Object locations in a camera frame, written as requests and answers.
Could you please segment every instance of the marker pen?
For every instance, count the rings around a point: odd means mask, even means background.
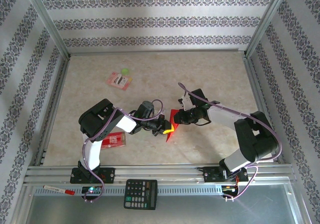
[[[74,195],[75,194],[75,192],[73,190],[66,190],[66,189],[62,189],[62,188],[54,187],[54,186],[50,186],[50,185],[44,185],[43,187],[46,190],[53,190],[53,191],[60,192],[60,193],[65,193],[65,194],[68,194],[68,195]]]

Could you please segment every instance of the green ball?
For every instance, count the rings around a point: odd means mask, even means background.
[[[128,75],[129,74],[129,70],[127,68],[124,68],[121,70],[121,74],[122,75]]]

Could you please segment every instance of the beige floor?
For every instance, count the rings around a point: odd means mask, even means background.
[[[110,87],[111,72],[129,68],[133,81],[126,91]],[[103,98],[127,112],[143,100],[161,99],[166,118],[180,107],[184,93],[202,88],[209,100],[242,112],[257,110],[239,52],[165,52],[72,57],[44,165],[76,165],[83,144],[78,119]],[[234,131],[218,124],[180,125],[166,136],[141,131],[126,134],[126,146],[103,149],[101,164],[217,163],[238,148]]]

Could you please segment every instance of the small package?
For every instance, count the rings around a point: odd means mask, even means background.
[[[122,90],[126,90],[131,82],[132,78],[129,76],[125,76],[122,75],[120,73],[117,72],[113,72],[108,80],[106,81],[106,83],[108,85],[111,85],[113,87],[122,89]]]
[[[107,149],[112,147],[125,146],[125,132],[114,132],[110,133],[103,141],[101,149]]]

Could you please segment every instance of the black bracket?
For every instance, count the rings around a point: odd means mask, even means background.
[[[105,184],[114,183],[114,168],[105,168],[98,166],[93,172],[98,175]],[[100,181],[96,179],[88,170],[86,170],[81,162],[78,162],[78,167],[73,168],[70,177],[71,184],[100,184]]]
[[[221,173],[221,169],[218,166],[205,166],[198,168],[199,171],[203,173],[204,182],[225,182],[234,180],[238,176],[239,181],[249,181],[248,173],[245,168],[241,168],[238,172],[230,175],[229,178],[225,179],[224,175]]]

